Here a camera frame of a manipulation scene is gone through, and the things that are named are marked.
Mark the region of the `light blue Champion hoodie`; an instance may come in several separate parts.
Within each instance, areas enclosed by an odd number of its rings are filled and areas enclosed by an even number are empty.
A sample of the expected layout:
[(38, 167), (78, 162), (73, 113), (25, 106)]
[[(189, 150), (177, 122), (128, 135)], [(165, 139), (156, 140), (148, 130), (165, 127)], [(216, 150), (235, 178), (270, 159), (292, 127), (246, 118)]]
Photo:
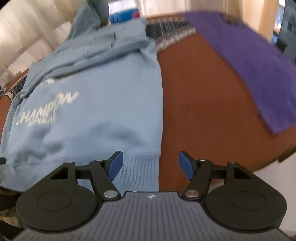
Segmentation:
[(144, 18), (109, 25), (107, 1), (81, 4), (67, 39), (33, 63), (1, 136), (1, 186), (24, 192), (64, 162), (123, 152), (119, 192), (157, 191), (163, 87)]

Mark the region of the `purple cloth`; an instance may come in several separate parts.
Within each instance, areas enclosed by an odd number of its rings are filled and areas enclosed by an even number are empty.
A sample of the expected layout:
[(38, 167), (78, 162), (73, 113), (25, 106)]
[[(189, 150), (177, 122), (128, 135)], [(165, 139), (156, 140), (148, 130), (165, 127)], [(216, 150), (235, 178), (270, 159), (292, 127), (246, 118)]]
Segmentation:
[(182, 16), (240, 76), (273, 133), (295, 126), (295, 65), (281, 51), (222, 13), (191, 11)]

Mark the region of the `white sheer curtain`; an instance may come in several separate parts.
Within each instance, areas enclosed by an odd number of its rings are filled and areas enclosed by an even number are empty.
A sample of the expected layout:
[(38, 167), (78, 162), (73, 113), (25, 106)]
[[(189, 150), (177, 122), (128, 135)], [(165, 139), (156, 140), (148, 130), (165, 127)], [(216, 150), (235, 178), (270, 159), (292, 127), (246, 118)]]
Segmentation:
[[(54, 51), (66, 38), (81, 1), (1, 1), (1, 85), (32, 62)], [(270, 40), (276, 14), (285, 1), (108, 1), (109, 12), (138, 8), (151, 17), (184, 11), (233, 15)]]

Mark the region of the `navy patterned rug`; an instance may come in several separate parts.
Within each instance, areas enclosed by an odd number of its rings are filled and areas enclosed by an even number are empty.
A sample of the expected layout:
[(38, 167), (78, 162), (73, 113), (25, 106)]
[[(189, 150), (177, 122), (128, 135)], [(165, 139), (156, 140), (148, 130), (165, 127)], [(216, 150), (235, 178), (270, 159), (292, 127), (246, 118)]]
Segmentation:
[(145, 18), (100, 27), (97, 19), (74, 21), (67, 38), (49, 55), (31, 64), (18, 90), (4, 94), (12, 111), (55, 110), (119, 78), (132, 85), (161, 84), (158, 52), (196, 33), (183, 17)]

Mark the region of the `blue tissue pack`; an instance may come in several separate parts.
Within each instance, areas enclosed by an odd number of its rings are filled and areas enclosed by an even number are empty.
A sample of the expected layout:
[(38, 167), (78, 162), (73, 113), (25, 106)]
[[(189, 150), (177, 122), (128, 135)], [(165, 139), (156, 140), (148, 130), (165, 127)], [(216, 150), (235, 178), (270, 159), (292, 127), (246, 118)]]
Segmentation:
[(138, 8), (126, 9), (109, 16), (111, 24), (122, 23), (136, 18), (140, 18), (140, 12)]

